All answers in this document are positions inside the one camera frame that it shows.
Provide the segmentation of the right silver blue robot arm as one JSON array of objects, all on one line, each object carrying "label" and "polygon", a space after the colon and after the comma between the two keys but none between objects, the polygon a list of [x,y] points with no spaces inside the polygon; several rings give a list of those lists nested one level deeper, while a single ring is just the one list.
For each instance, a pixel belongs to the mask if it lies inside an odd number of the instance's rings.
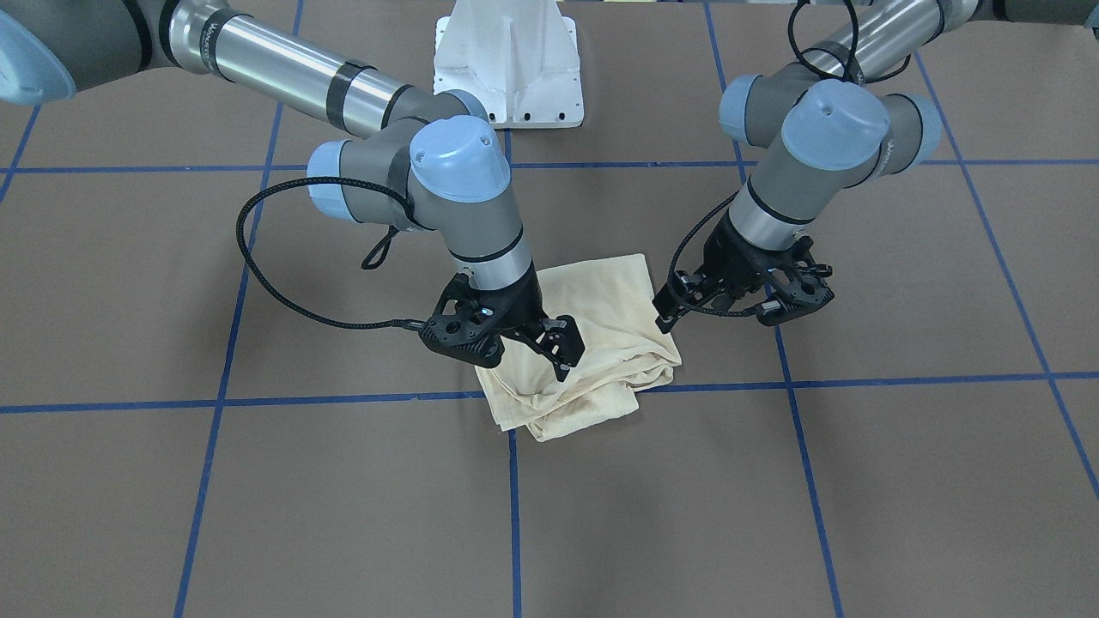
[{"label": "right silver blue robot arm", "polygon": [[[236,82],[346,134],[315,148],[303,179],[252,196],[237,216],[240,254],[271,298],[338,329],[413,331],[425,347],[475,367],[498,367],[506,340],[550,361],[560,382],[580,364],[574,318],[544,310],[509,161],[474,93],[428,93],[227,1],[3,3],[5,102],[68,100],[160,67]],[[387,227],[362,262],[366,271],[387,258],[398,233],[442,234],[455,273],[433,314],[344,322],[278,293],[252,258],[245,223],[260,201],[299,187],[322,214]]]}]

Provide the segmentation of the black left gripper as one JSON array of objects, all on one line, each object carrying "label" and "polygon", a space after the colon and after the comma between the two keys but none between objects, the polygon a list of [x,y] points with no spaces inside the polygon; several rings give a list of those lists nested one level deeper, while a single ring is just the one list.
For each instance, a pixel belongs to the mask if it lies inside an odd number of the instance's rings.
[{"label": "black left gripper", "polygon": [[[680,271],[682,251],[715,216],[720,221],[704,242],[701,265]],[[666,282],[655,294],[657,329],[670,334],[690,312],[754,318],[765,327],[819,312],[835,298],[828,282],[833,269],[814,260],[812,246],[812,238],[800,236],[789,249],[757,249],[739,235],[726,212],[703,216],[671,254]]]}]

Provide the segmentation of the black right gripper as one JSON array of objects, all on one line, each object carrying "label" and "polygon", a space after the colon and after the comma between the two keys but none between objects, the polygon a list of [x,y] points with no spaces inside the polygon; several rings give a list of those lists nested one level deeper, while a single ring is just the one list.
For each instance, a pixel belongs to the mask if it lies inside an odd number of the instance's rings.
[{"label": "black right gripper", "polygon": [[497,290],[475,289],[466,274],[456,274],[444,287],[435,312],[421,327],[419,336],[436,354],[482,368],[501,364],[503,340],[510,339],[550,360],[555,379],[562,383],[580,364],[586,351],[574,317],[551,318],[544,311],[534,267]]}]

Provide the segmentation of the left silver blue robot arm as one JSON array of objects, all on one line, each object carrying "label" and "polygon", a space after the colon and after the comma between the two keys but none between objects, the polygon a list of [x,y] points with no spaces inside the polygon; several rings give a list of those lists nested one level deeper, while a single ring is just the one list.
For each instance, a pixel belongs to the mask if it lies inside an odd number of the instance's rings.
[{"label": "left silver blue robot arm", "polygon": [[813,46],[786,37],[793,60],[770,76],[729,82],[719,122],[735,142],[764,148],[737,192],[711,212],[717,227],[692,273],[670,266],[656,293],[667,333],[691,312],[755,318],[774,327],[817,312],[835,294],[832,267],[804,234],[840,191],[926,161],[943,122],[914,93],[872,93],[912,54],[973,21],[1096,27],[1095,1],[876,1]]}]

